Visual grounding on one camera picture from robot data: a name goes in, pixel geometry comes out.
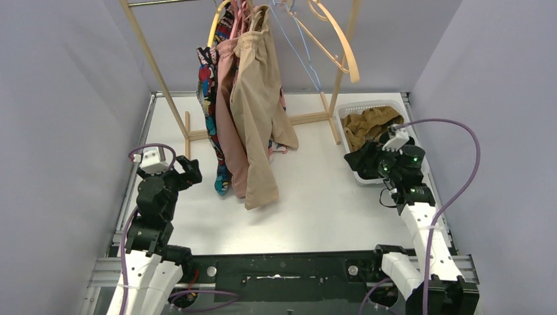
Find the black shorts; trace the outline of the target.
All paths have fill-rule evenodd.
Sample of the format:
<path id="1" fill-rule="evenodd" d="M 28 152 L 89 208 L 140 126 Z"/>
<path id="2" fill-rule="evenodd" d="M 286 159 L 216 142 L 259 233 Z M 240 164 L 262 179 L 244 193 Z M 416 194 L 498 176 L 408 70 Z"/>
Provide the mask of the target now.
<path id="1" fill-rule="evenodd" d="M 383 133 L 377 139 L 366 139 L 359 149 L 345 154 L 350 169 L 364 180 L 380 179 L 380 163 L 389 155 L 382 147 L 388 139 L 389 135 Z"/>

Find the brown shorts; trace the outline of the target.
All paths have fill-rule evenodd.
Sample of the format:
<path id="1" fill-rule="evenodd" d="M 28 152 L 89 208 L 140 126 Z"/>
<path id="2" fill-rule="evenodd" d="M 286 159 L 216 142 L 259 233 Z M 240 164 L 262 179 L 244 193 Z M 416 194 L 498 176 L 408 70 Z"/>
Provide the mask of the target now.
<path id="1" fill-rule="evenodd" d="M 391 106 L 368 108 L 360 114 L 349 114 L 341 119 L 349 152 L 359 149 L 366 139 L 379 138 L 390 125 L 404 122 L 403 116 Z"/>

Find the white plastic basket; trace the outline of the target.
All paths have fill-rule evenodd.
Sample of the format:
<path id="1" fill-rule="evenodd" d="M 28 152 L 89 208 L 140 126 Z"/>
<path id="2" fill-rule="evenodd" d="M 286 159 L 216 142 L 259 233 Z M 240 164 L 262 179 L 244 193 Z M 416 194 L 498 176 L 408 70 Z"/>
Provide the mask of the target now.
<path id="1" fill-rule="evenodd" d="M 344 159 L 360 185 L 422 184 L 425 154 L 413 156 L 420 146 L 415 132 L 401 127 L 408 122 L 403 106 L 394 100 L 371 100 L 339 105 L 336 123 L 342 132 Z"/>

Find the blue hanger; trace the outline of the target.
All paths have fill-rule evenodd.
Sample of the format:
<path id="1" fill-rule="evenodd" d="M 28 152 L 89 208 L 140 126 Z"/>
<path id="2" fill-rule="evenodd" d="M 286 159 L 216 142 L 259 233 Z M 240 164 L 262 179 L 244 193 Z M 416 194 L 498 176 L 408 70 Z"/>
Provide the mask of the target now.
<path id="1" fill-rule="evenodd" d="M 323 87 L 321 85 L 321 79 L 319 77 L 317 70 L 313 65 L 311 53 L 308 47 L 306 36 L 304 35 L 304 31 L 301 26 L 301 22 L 296 17 L 296 10 L 295 10 L 296 2 L 271 0 L 268 1 L 268 4 L 270 5 L 271 14 L 275 18 L 275 21 L 279 26 L 279 30 L 282 32 L 287 44 L 290 46 L 296 58 L 300 62 L 301 68 L 304 70 L 312 86 L 317 92 L 322 92 Z M 300 49 L 298 49 L 297 46 L 295 46 L 291 37 L 287 34 L 284 28 L 284 23 L 278 17 L 277 11 L 279 9 L 283 10 L 286 13 L 291 23 L 295 26 L 301 41 Z"/>

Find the wooden hanger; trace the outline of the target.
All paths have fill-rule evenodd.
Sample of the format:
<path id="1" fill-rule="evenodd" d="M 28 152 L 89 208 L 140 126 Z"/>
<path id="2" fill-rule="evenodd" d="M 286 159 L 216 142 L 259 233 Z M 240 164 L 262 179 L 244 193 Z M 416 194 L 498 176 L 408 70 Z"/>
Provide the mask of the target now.
<path id="1" fill-rule="evenodd" d="M 355 27 L 357 23 L 357 17 L 359 9 L 361 7 L 361 1 L 349 1 L 350 2 L 350 15 L 347 26 L 345 28 L 341 27 L 340 23 L 335 19 L 334 15 L 327 9 L 327 7 L 322 3 L 322 1 L 307 1 L 307 5 L 311 13 L 322 22 L 327 22 L 331 25 L 336 37 L 338 38 L 340 45 L 342 47 L 343 57 L 340 58 L 338 55 L 332 54 L 306 27 L 301 20 L 297 17 L 295 10 L 293 9 L 295 1 L 279 1 L 278 5 L 283 5 L 286 12 L 297 22 L 300 26 L 302 33 L 305 33 L 310 37 L 310 39 L 317 45 L 320 50 L 330 59 L 330 61 L 343 73 L 347 74 L 352 83 L 358 83 L 360 81 L 360 72 L 355 58 L 355 54 L 351 47 L 351 40 L 355 33 Z"/>

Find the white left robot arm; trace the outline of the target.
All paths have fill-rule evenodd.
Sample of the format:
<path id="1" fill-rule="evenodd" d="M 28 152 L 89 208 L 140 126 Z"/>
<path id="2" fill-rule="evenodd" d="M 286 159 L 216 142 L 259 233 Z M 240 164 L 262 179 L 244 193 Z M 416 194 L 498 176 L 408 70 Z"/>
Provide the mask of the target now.
<path id="1" fill-rule="evenodd" d="M 178 172 L 153 157 L 140 165 L 136 208 L 120 245 L 122 271 L 108 314 L 161 314 L 171 292 L 194 273 L 190 248 L 169 244 L 179 193 L 202 181 L 197 160 L 178 156 Z"/>

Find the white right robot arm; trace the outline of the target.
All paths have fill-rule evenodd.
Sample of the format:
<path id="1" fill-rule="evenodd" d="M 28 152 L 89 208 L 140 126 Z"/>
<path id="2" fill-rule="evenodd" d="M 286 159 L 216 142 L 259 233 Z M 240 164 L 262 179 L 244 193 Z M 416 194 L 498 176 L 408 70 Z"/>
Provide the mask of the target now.
<path id="1" fill-rule="evenodd" d="M 392 280 L 405 299 L 406 314 L 475 314 L 479 289 L 451 256 L 434 194 L 424 182 L 424 157 L 423 149 L 410 144 L 398 149 L 385 144 L 378 151 L 378 174 L 410 232 L 418 266 L 397 250 L 373 258 L 369 270 L 378 280 Z"/>

